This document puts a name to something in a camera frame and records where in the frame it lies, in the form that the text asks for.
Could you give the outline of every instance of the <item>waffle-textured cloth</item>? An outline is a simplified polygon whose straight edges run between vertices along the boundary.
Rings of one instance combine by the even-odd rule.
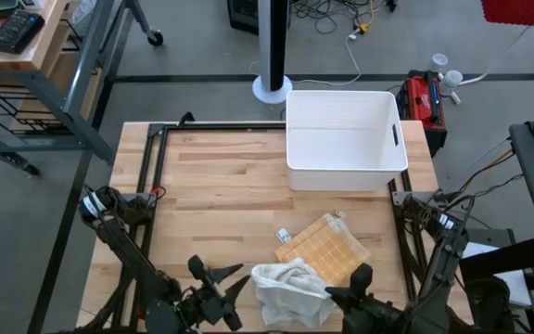
[[[288,263],[302,258],[323,280],[338,285],[370,257],[339,215],[325,214],[275,251]]]

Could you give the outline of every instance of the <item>white towel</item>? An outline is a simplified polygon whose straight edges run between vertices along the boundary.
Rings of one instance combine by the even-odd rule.
[[[299,320],[318,328],[335,304],[324,288],[330,286],[300,258],[290,263],[259,264],[252,268],[256,296],[262,302],[265,325]]]

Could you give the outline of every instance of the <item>small white label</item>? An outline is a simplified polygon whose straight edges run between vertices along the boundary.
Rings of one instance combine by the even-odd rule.
[[[287,233],[285,228],[280,229],[275,233],[279,241],[281,241],[284,245],[287,244],[292,240],[292,237]]]
[[[329,222],[329,226],[331,226],[337,233],[342,233],[345,229],[345,224],[343,223],[342,218],[337,218],[336,220]]]
[[[454,226],[454,223],[451,220],[449,220],[449,216],[447,216],[444,213],[440,214],[439,222],[442,224],[444,229],[452,229],[452,227]]]
[[[104,205],[102,205],[102,203],[96,196],[96,193],[92,193],[92,197],[94,198],[94,202],[96,203],[96,206],[98,207],[98,210],[100,212],[104,212],[107,210],[107,208]],[[98,211],[96,210],[96,207],[94,206],[94,204],[92,204],[92,201],[90,200],[89,195],[86,195],[86,197],[83,198],[83,204],[94,217],[100,218],[98,217]]]
[[[335,211],[335,215],[336,215],[336,216],[339,216],[339,217],[341,217],[341,218],[343,218],[343,219],[345,219],[345,217],[346,217],[345,212],[343,212],[343,211],[341,211],[341,210],[337,210],[337,211]]]
[[[445,225],[447,220],[449,220],[449,217],[448,217],[446,214],[441,213],[441,214],[440,214],[439,222],[440,222],[442,225]]]

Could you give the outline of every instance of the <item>wooden table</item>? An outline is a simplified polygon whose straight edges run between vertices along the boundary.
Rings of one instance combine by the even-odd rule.
[[[123,193],[135,191],[146,142],[148,123],[125,123],[110,186]],[[409,173],[414,191],[438,188],[434,166],[420,122],[401,124],[406,140]],[[149,259],[160,270],[197,285],[186,262],[197,254],[208,265],[244,263],[227,287],[253,265],[275,263],[281,244],[274,233],[284,227],[292,236],[324,213],[347,213],[351,233],[372,253],[374,268],[369,292],[402,308],[407,302],[394,218],[386,187],[376,192],[294,192],[287,187],[286,135],[283,131],[179,132],[169,136],[161,184],[167,194],[159,202]],[[425,236],[428,256],[434,243]],[[87,323],[119,281],[121,263],[106,244],[95,244],[78,325]],[[267,328],[250,281],[236,310],[243,331],[310,330],[298,322]],[[465,321],[471,313],[464,292],[454,286],[450,306]],[[336,309],[318,331],[340,331],[342,313]],[[203,330],[228,331],[223,321]]]
[[[39,71],[44,63],[59,20],[66,9],[67,0],[47,0],[38,13],[44,19],[44,27],[19,55],[0,52],[0,71]]]

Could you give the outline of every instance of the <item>black remote control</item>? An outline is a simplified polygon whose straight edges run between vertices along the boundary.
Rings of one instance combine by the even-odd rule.
[[[20,54],[44,25],[45,20],[40,15],[14,10],[0,26],[0,51]]]

